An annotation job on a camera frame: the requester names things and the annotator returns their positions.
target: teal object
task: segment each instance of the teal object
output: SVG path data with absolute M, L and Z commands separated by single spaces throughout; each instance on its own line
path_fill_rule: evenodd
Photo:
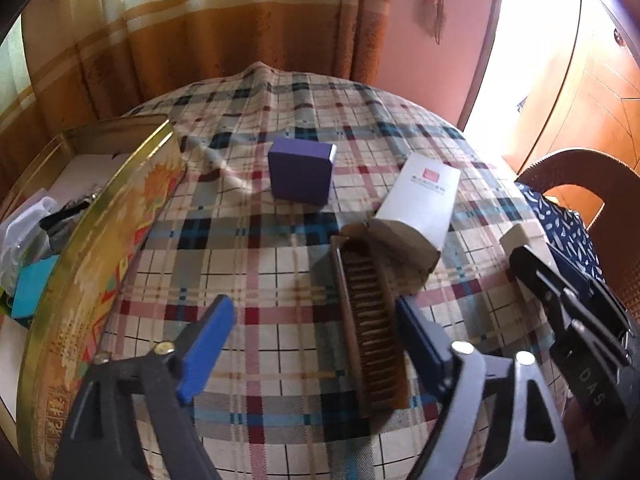
M 18 284 L 15 287 L 14 304 L 11 307 L 11 317 L 14 319 L 33 317 L 57 260 L 57 255 L 50 256 L 20 271 Z

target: comb teeth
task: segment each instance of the comb teeth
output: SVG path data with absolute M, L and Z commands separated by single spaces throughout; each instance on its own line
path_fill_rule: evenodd
M 385 299 L 386 280 L 379 274 L 366 242 L 342 238 L 339 246 L 332 240 L 332 248 L 336 262 L 341 263 L 337 264 L 342 271 L 338 278 L 347 300 L 343 314 L 353 319 L 360 362 L 352 359 L 352 366 L 358 367 L 362 376 L 364 400 L 373 409 L 396 407 L 399 397 L 406 396 L 406 371 L 390 318 L 393 309 L 386 304 L 390 298 L 387 294 Z

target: brown chair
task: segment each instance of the brown chair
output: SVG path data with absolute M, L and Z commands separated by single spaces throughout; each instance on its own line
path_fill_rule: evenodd
M 574 184 L 604 202 L 588 227 L 589 236 L 607 285 L 640 320 L 640 176 L 606 153 L 568 148 L 544 156 L 516 182 L 540 193 Z

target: white cardboard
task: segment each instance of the white cardboard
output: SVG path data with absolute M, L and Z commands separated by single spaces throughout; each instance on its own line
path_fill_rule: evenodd
M 412 153 L 369 221 L 371 235 L 400 259 L 431 272 L 449 231 L 460 170 Z
M 522 245 L 528 245 L 531 251 L 545 262 L 551 269 L 558 272 L 558 266 L 556 261 L 549 251 L 549 247 L 546 244 L 545 232 L 542 229 L 542 225 L 537 220 L 527 220 L 519 224 L 514 225 L 500 238 L 500 245 L 506 254 L 507 259 L 511 256 L 511 253 L 516 247 Z M 531 292 L 520 280 L 518 285 L 522 291 L 522 296 L 525 301 L 530 301 L 535 298 L 533 292 Z

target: purple box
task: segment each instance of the purple box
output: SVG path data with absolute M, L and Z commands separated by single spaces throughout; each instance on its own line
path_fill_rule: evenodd
M 329 200 L 336 146 L 316 140 L 279 137 L 269 150 L 274 198 L 317 206 Z

